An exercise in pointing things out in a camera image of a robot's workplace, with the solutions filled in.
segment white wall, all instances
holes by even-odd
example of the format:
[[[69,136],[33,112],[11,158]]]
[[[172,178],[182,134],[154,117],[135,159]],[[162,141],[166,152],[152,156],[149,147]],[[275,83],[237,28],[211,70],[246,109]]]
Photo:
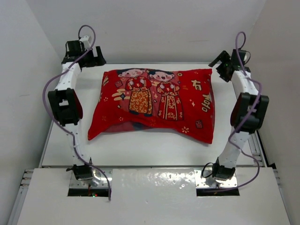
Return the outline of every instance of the white wall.
[[[265,0],[27,0],[59,56],[79,24],[108,62],[209,61],[250,34]]]
[[[42,89],[61,66],[25,0],[0,1],[0,30],[0,225],[5,225],[24,169],[38,166],[50,124]]]
[[[270,97],[260,134],[278,168],[293,224],[300,224],[299,8],[300,1],[268,0],[245,47],[252,53],[253,76]]]

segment black hair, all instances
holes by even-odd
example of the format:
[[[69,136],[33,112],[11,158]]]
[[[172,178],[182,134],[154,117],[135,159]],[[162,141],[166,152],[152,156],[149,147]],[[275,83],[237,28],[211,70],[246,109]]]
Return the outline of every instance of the black hair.
[[[131,70],[131,69],[140,69],[140,70],[145,70],[145,69],[141,69],[141,68],[118,69],[118,70],[117,70],[117,74],[118,74],[118,75],[120,75],[120,74],[122,74],[122,73],[124,73],[124,72],[126,72],[126,71],[129,71],[129,70]]]
[[[160,69],[153,69],[153,70],[150,70],[149,71],[149,75],[154,75],[156,72],[163,72],[163,73],[166,73],[166,74],[168,74],[168,75],[174,75],[174,73],[173,72],[170,72],[170,71],[163,71],[163,70],[160,70]]]

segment white table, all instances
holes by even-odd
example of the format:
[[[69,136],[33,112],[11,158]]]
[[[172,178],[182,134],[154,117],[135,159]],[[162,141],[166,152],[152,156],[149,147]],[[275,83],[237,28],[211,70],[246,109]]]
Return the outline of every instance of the white table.
[[[236,170],[239,183],[256,168]],[[288,225],[271,168],[240,196],[197,197],[193,169],[115,169],[112,200],[67,197],[71,172],[35,169],[18,225]]]
[[[106,64],[84,68],[75,91],[82,104],[82,144],[99,166],[195,166],[215,162],[223,151],[231,131],[230,115],[236,102],[233,85],[226,83],[213,69],[212,87],[216,105],[213,144],[208,145],[171,130],[153,129],[118,134],[106,134],[87,140],[94,109],[99,100],[102,76],[105,71],[123,68],[154,68],[168,71],[209,68],[207,64]],[[50,129],[42,166],[73,164],[67,137],[56,125]],[[251,154],[248,142],[244,147]],[[240,155],[238,165],[253,165],[253,160]]]

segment red fabric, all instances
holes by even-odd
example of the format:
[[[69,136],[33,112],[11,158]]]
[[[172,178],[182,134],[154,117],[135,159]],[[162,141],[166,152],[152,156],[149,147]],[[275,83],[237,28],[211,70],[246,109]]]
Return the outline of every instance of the red fabric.
[[[130,68],[104,73],[88,139],[102,132],[172,128],[212,143],[215,111],[211,69]]]

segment cartoon girl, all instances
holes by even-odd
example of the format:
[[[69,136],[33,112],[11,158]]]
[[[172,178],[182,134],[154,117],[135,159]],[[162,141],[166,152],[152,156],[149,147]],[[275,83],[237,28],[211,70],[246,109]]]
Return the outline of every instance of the cartoon girl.
[[[152,116],[152,96],[150,92],[151,82],[141,76],[144,69],[124,69],[118,70],[118,77],[129,77],[125,84],[125,90],[130,90],[129,112],[134,115],[139,113],[144,116]]]
[[[179,85],[170,82],[175,75],[172,72],[152,70],[150,78],[160,83],[157,92],[161,94],[157,116],[165,120],[183,120],[183,108],[179,97]]]

